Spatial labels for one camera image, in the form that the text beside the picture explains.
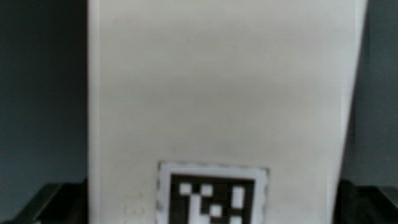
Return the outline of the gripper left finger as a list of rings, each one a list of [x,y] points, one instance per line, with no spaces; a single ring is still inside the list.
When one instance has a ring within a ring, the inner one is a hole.
[[[16,224],[89,224],[87,182],[42,186],[16,215]]]

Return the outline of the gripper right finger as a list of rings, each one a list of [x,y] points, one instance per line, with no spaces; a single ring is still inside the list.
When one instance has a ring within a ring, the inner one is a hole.
[[[398,224],[398,187],[339,181],[334,224]]]

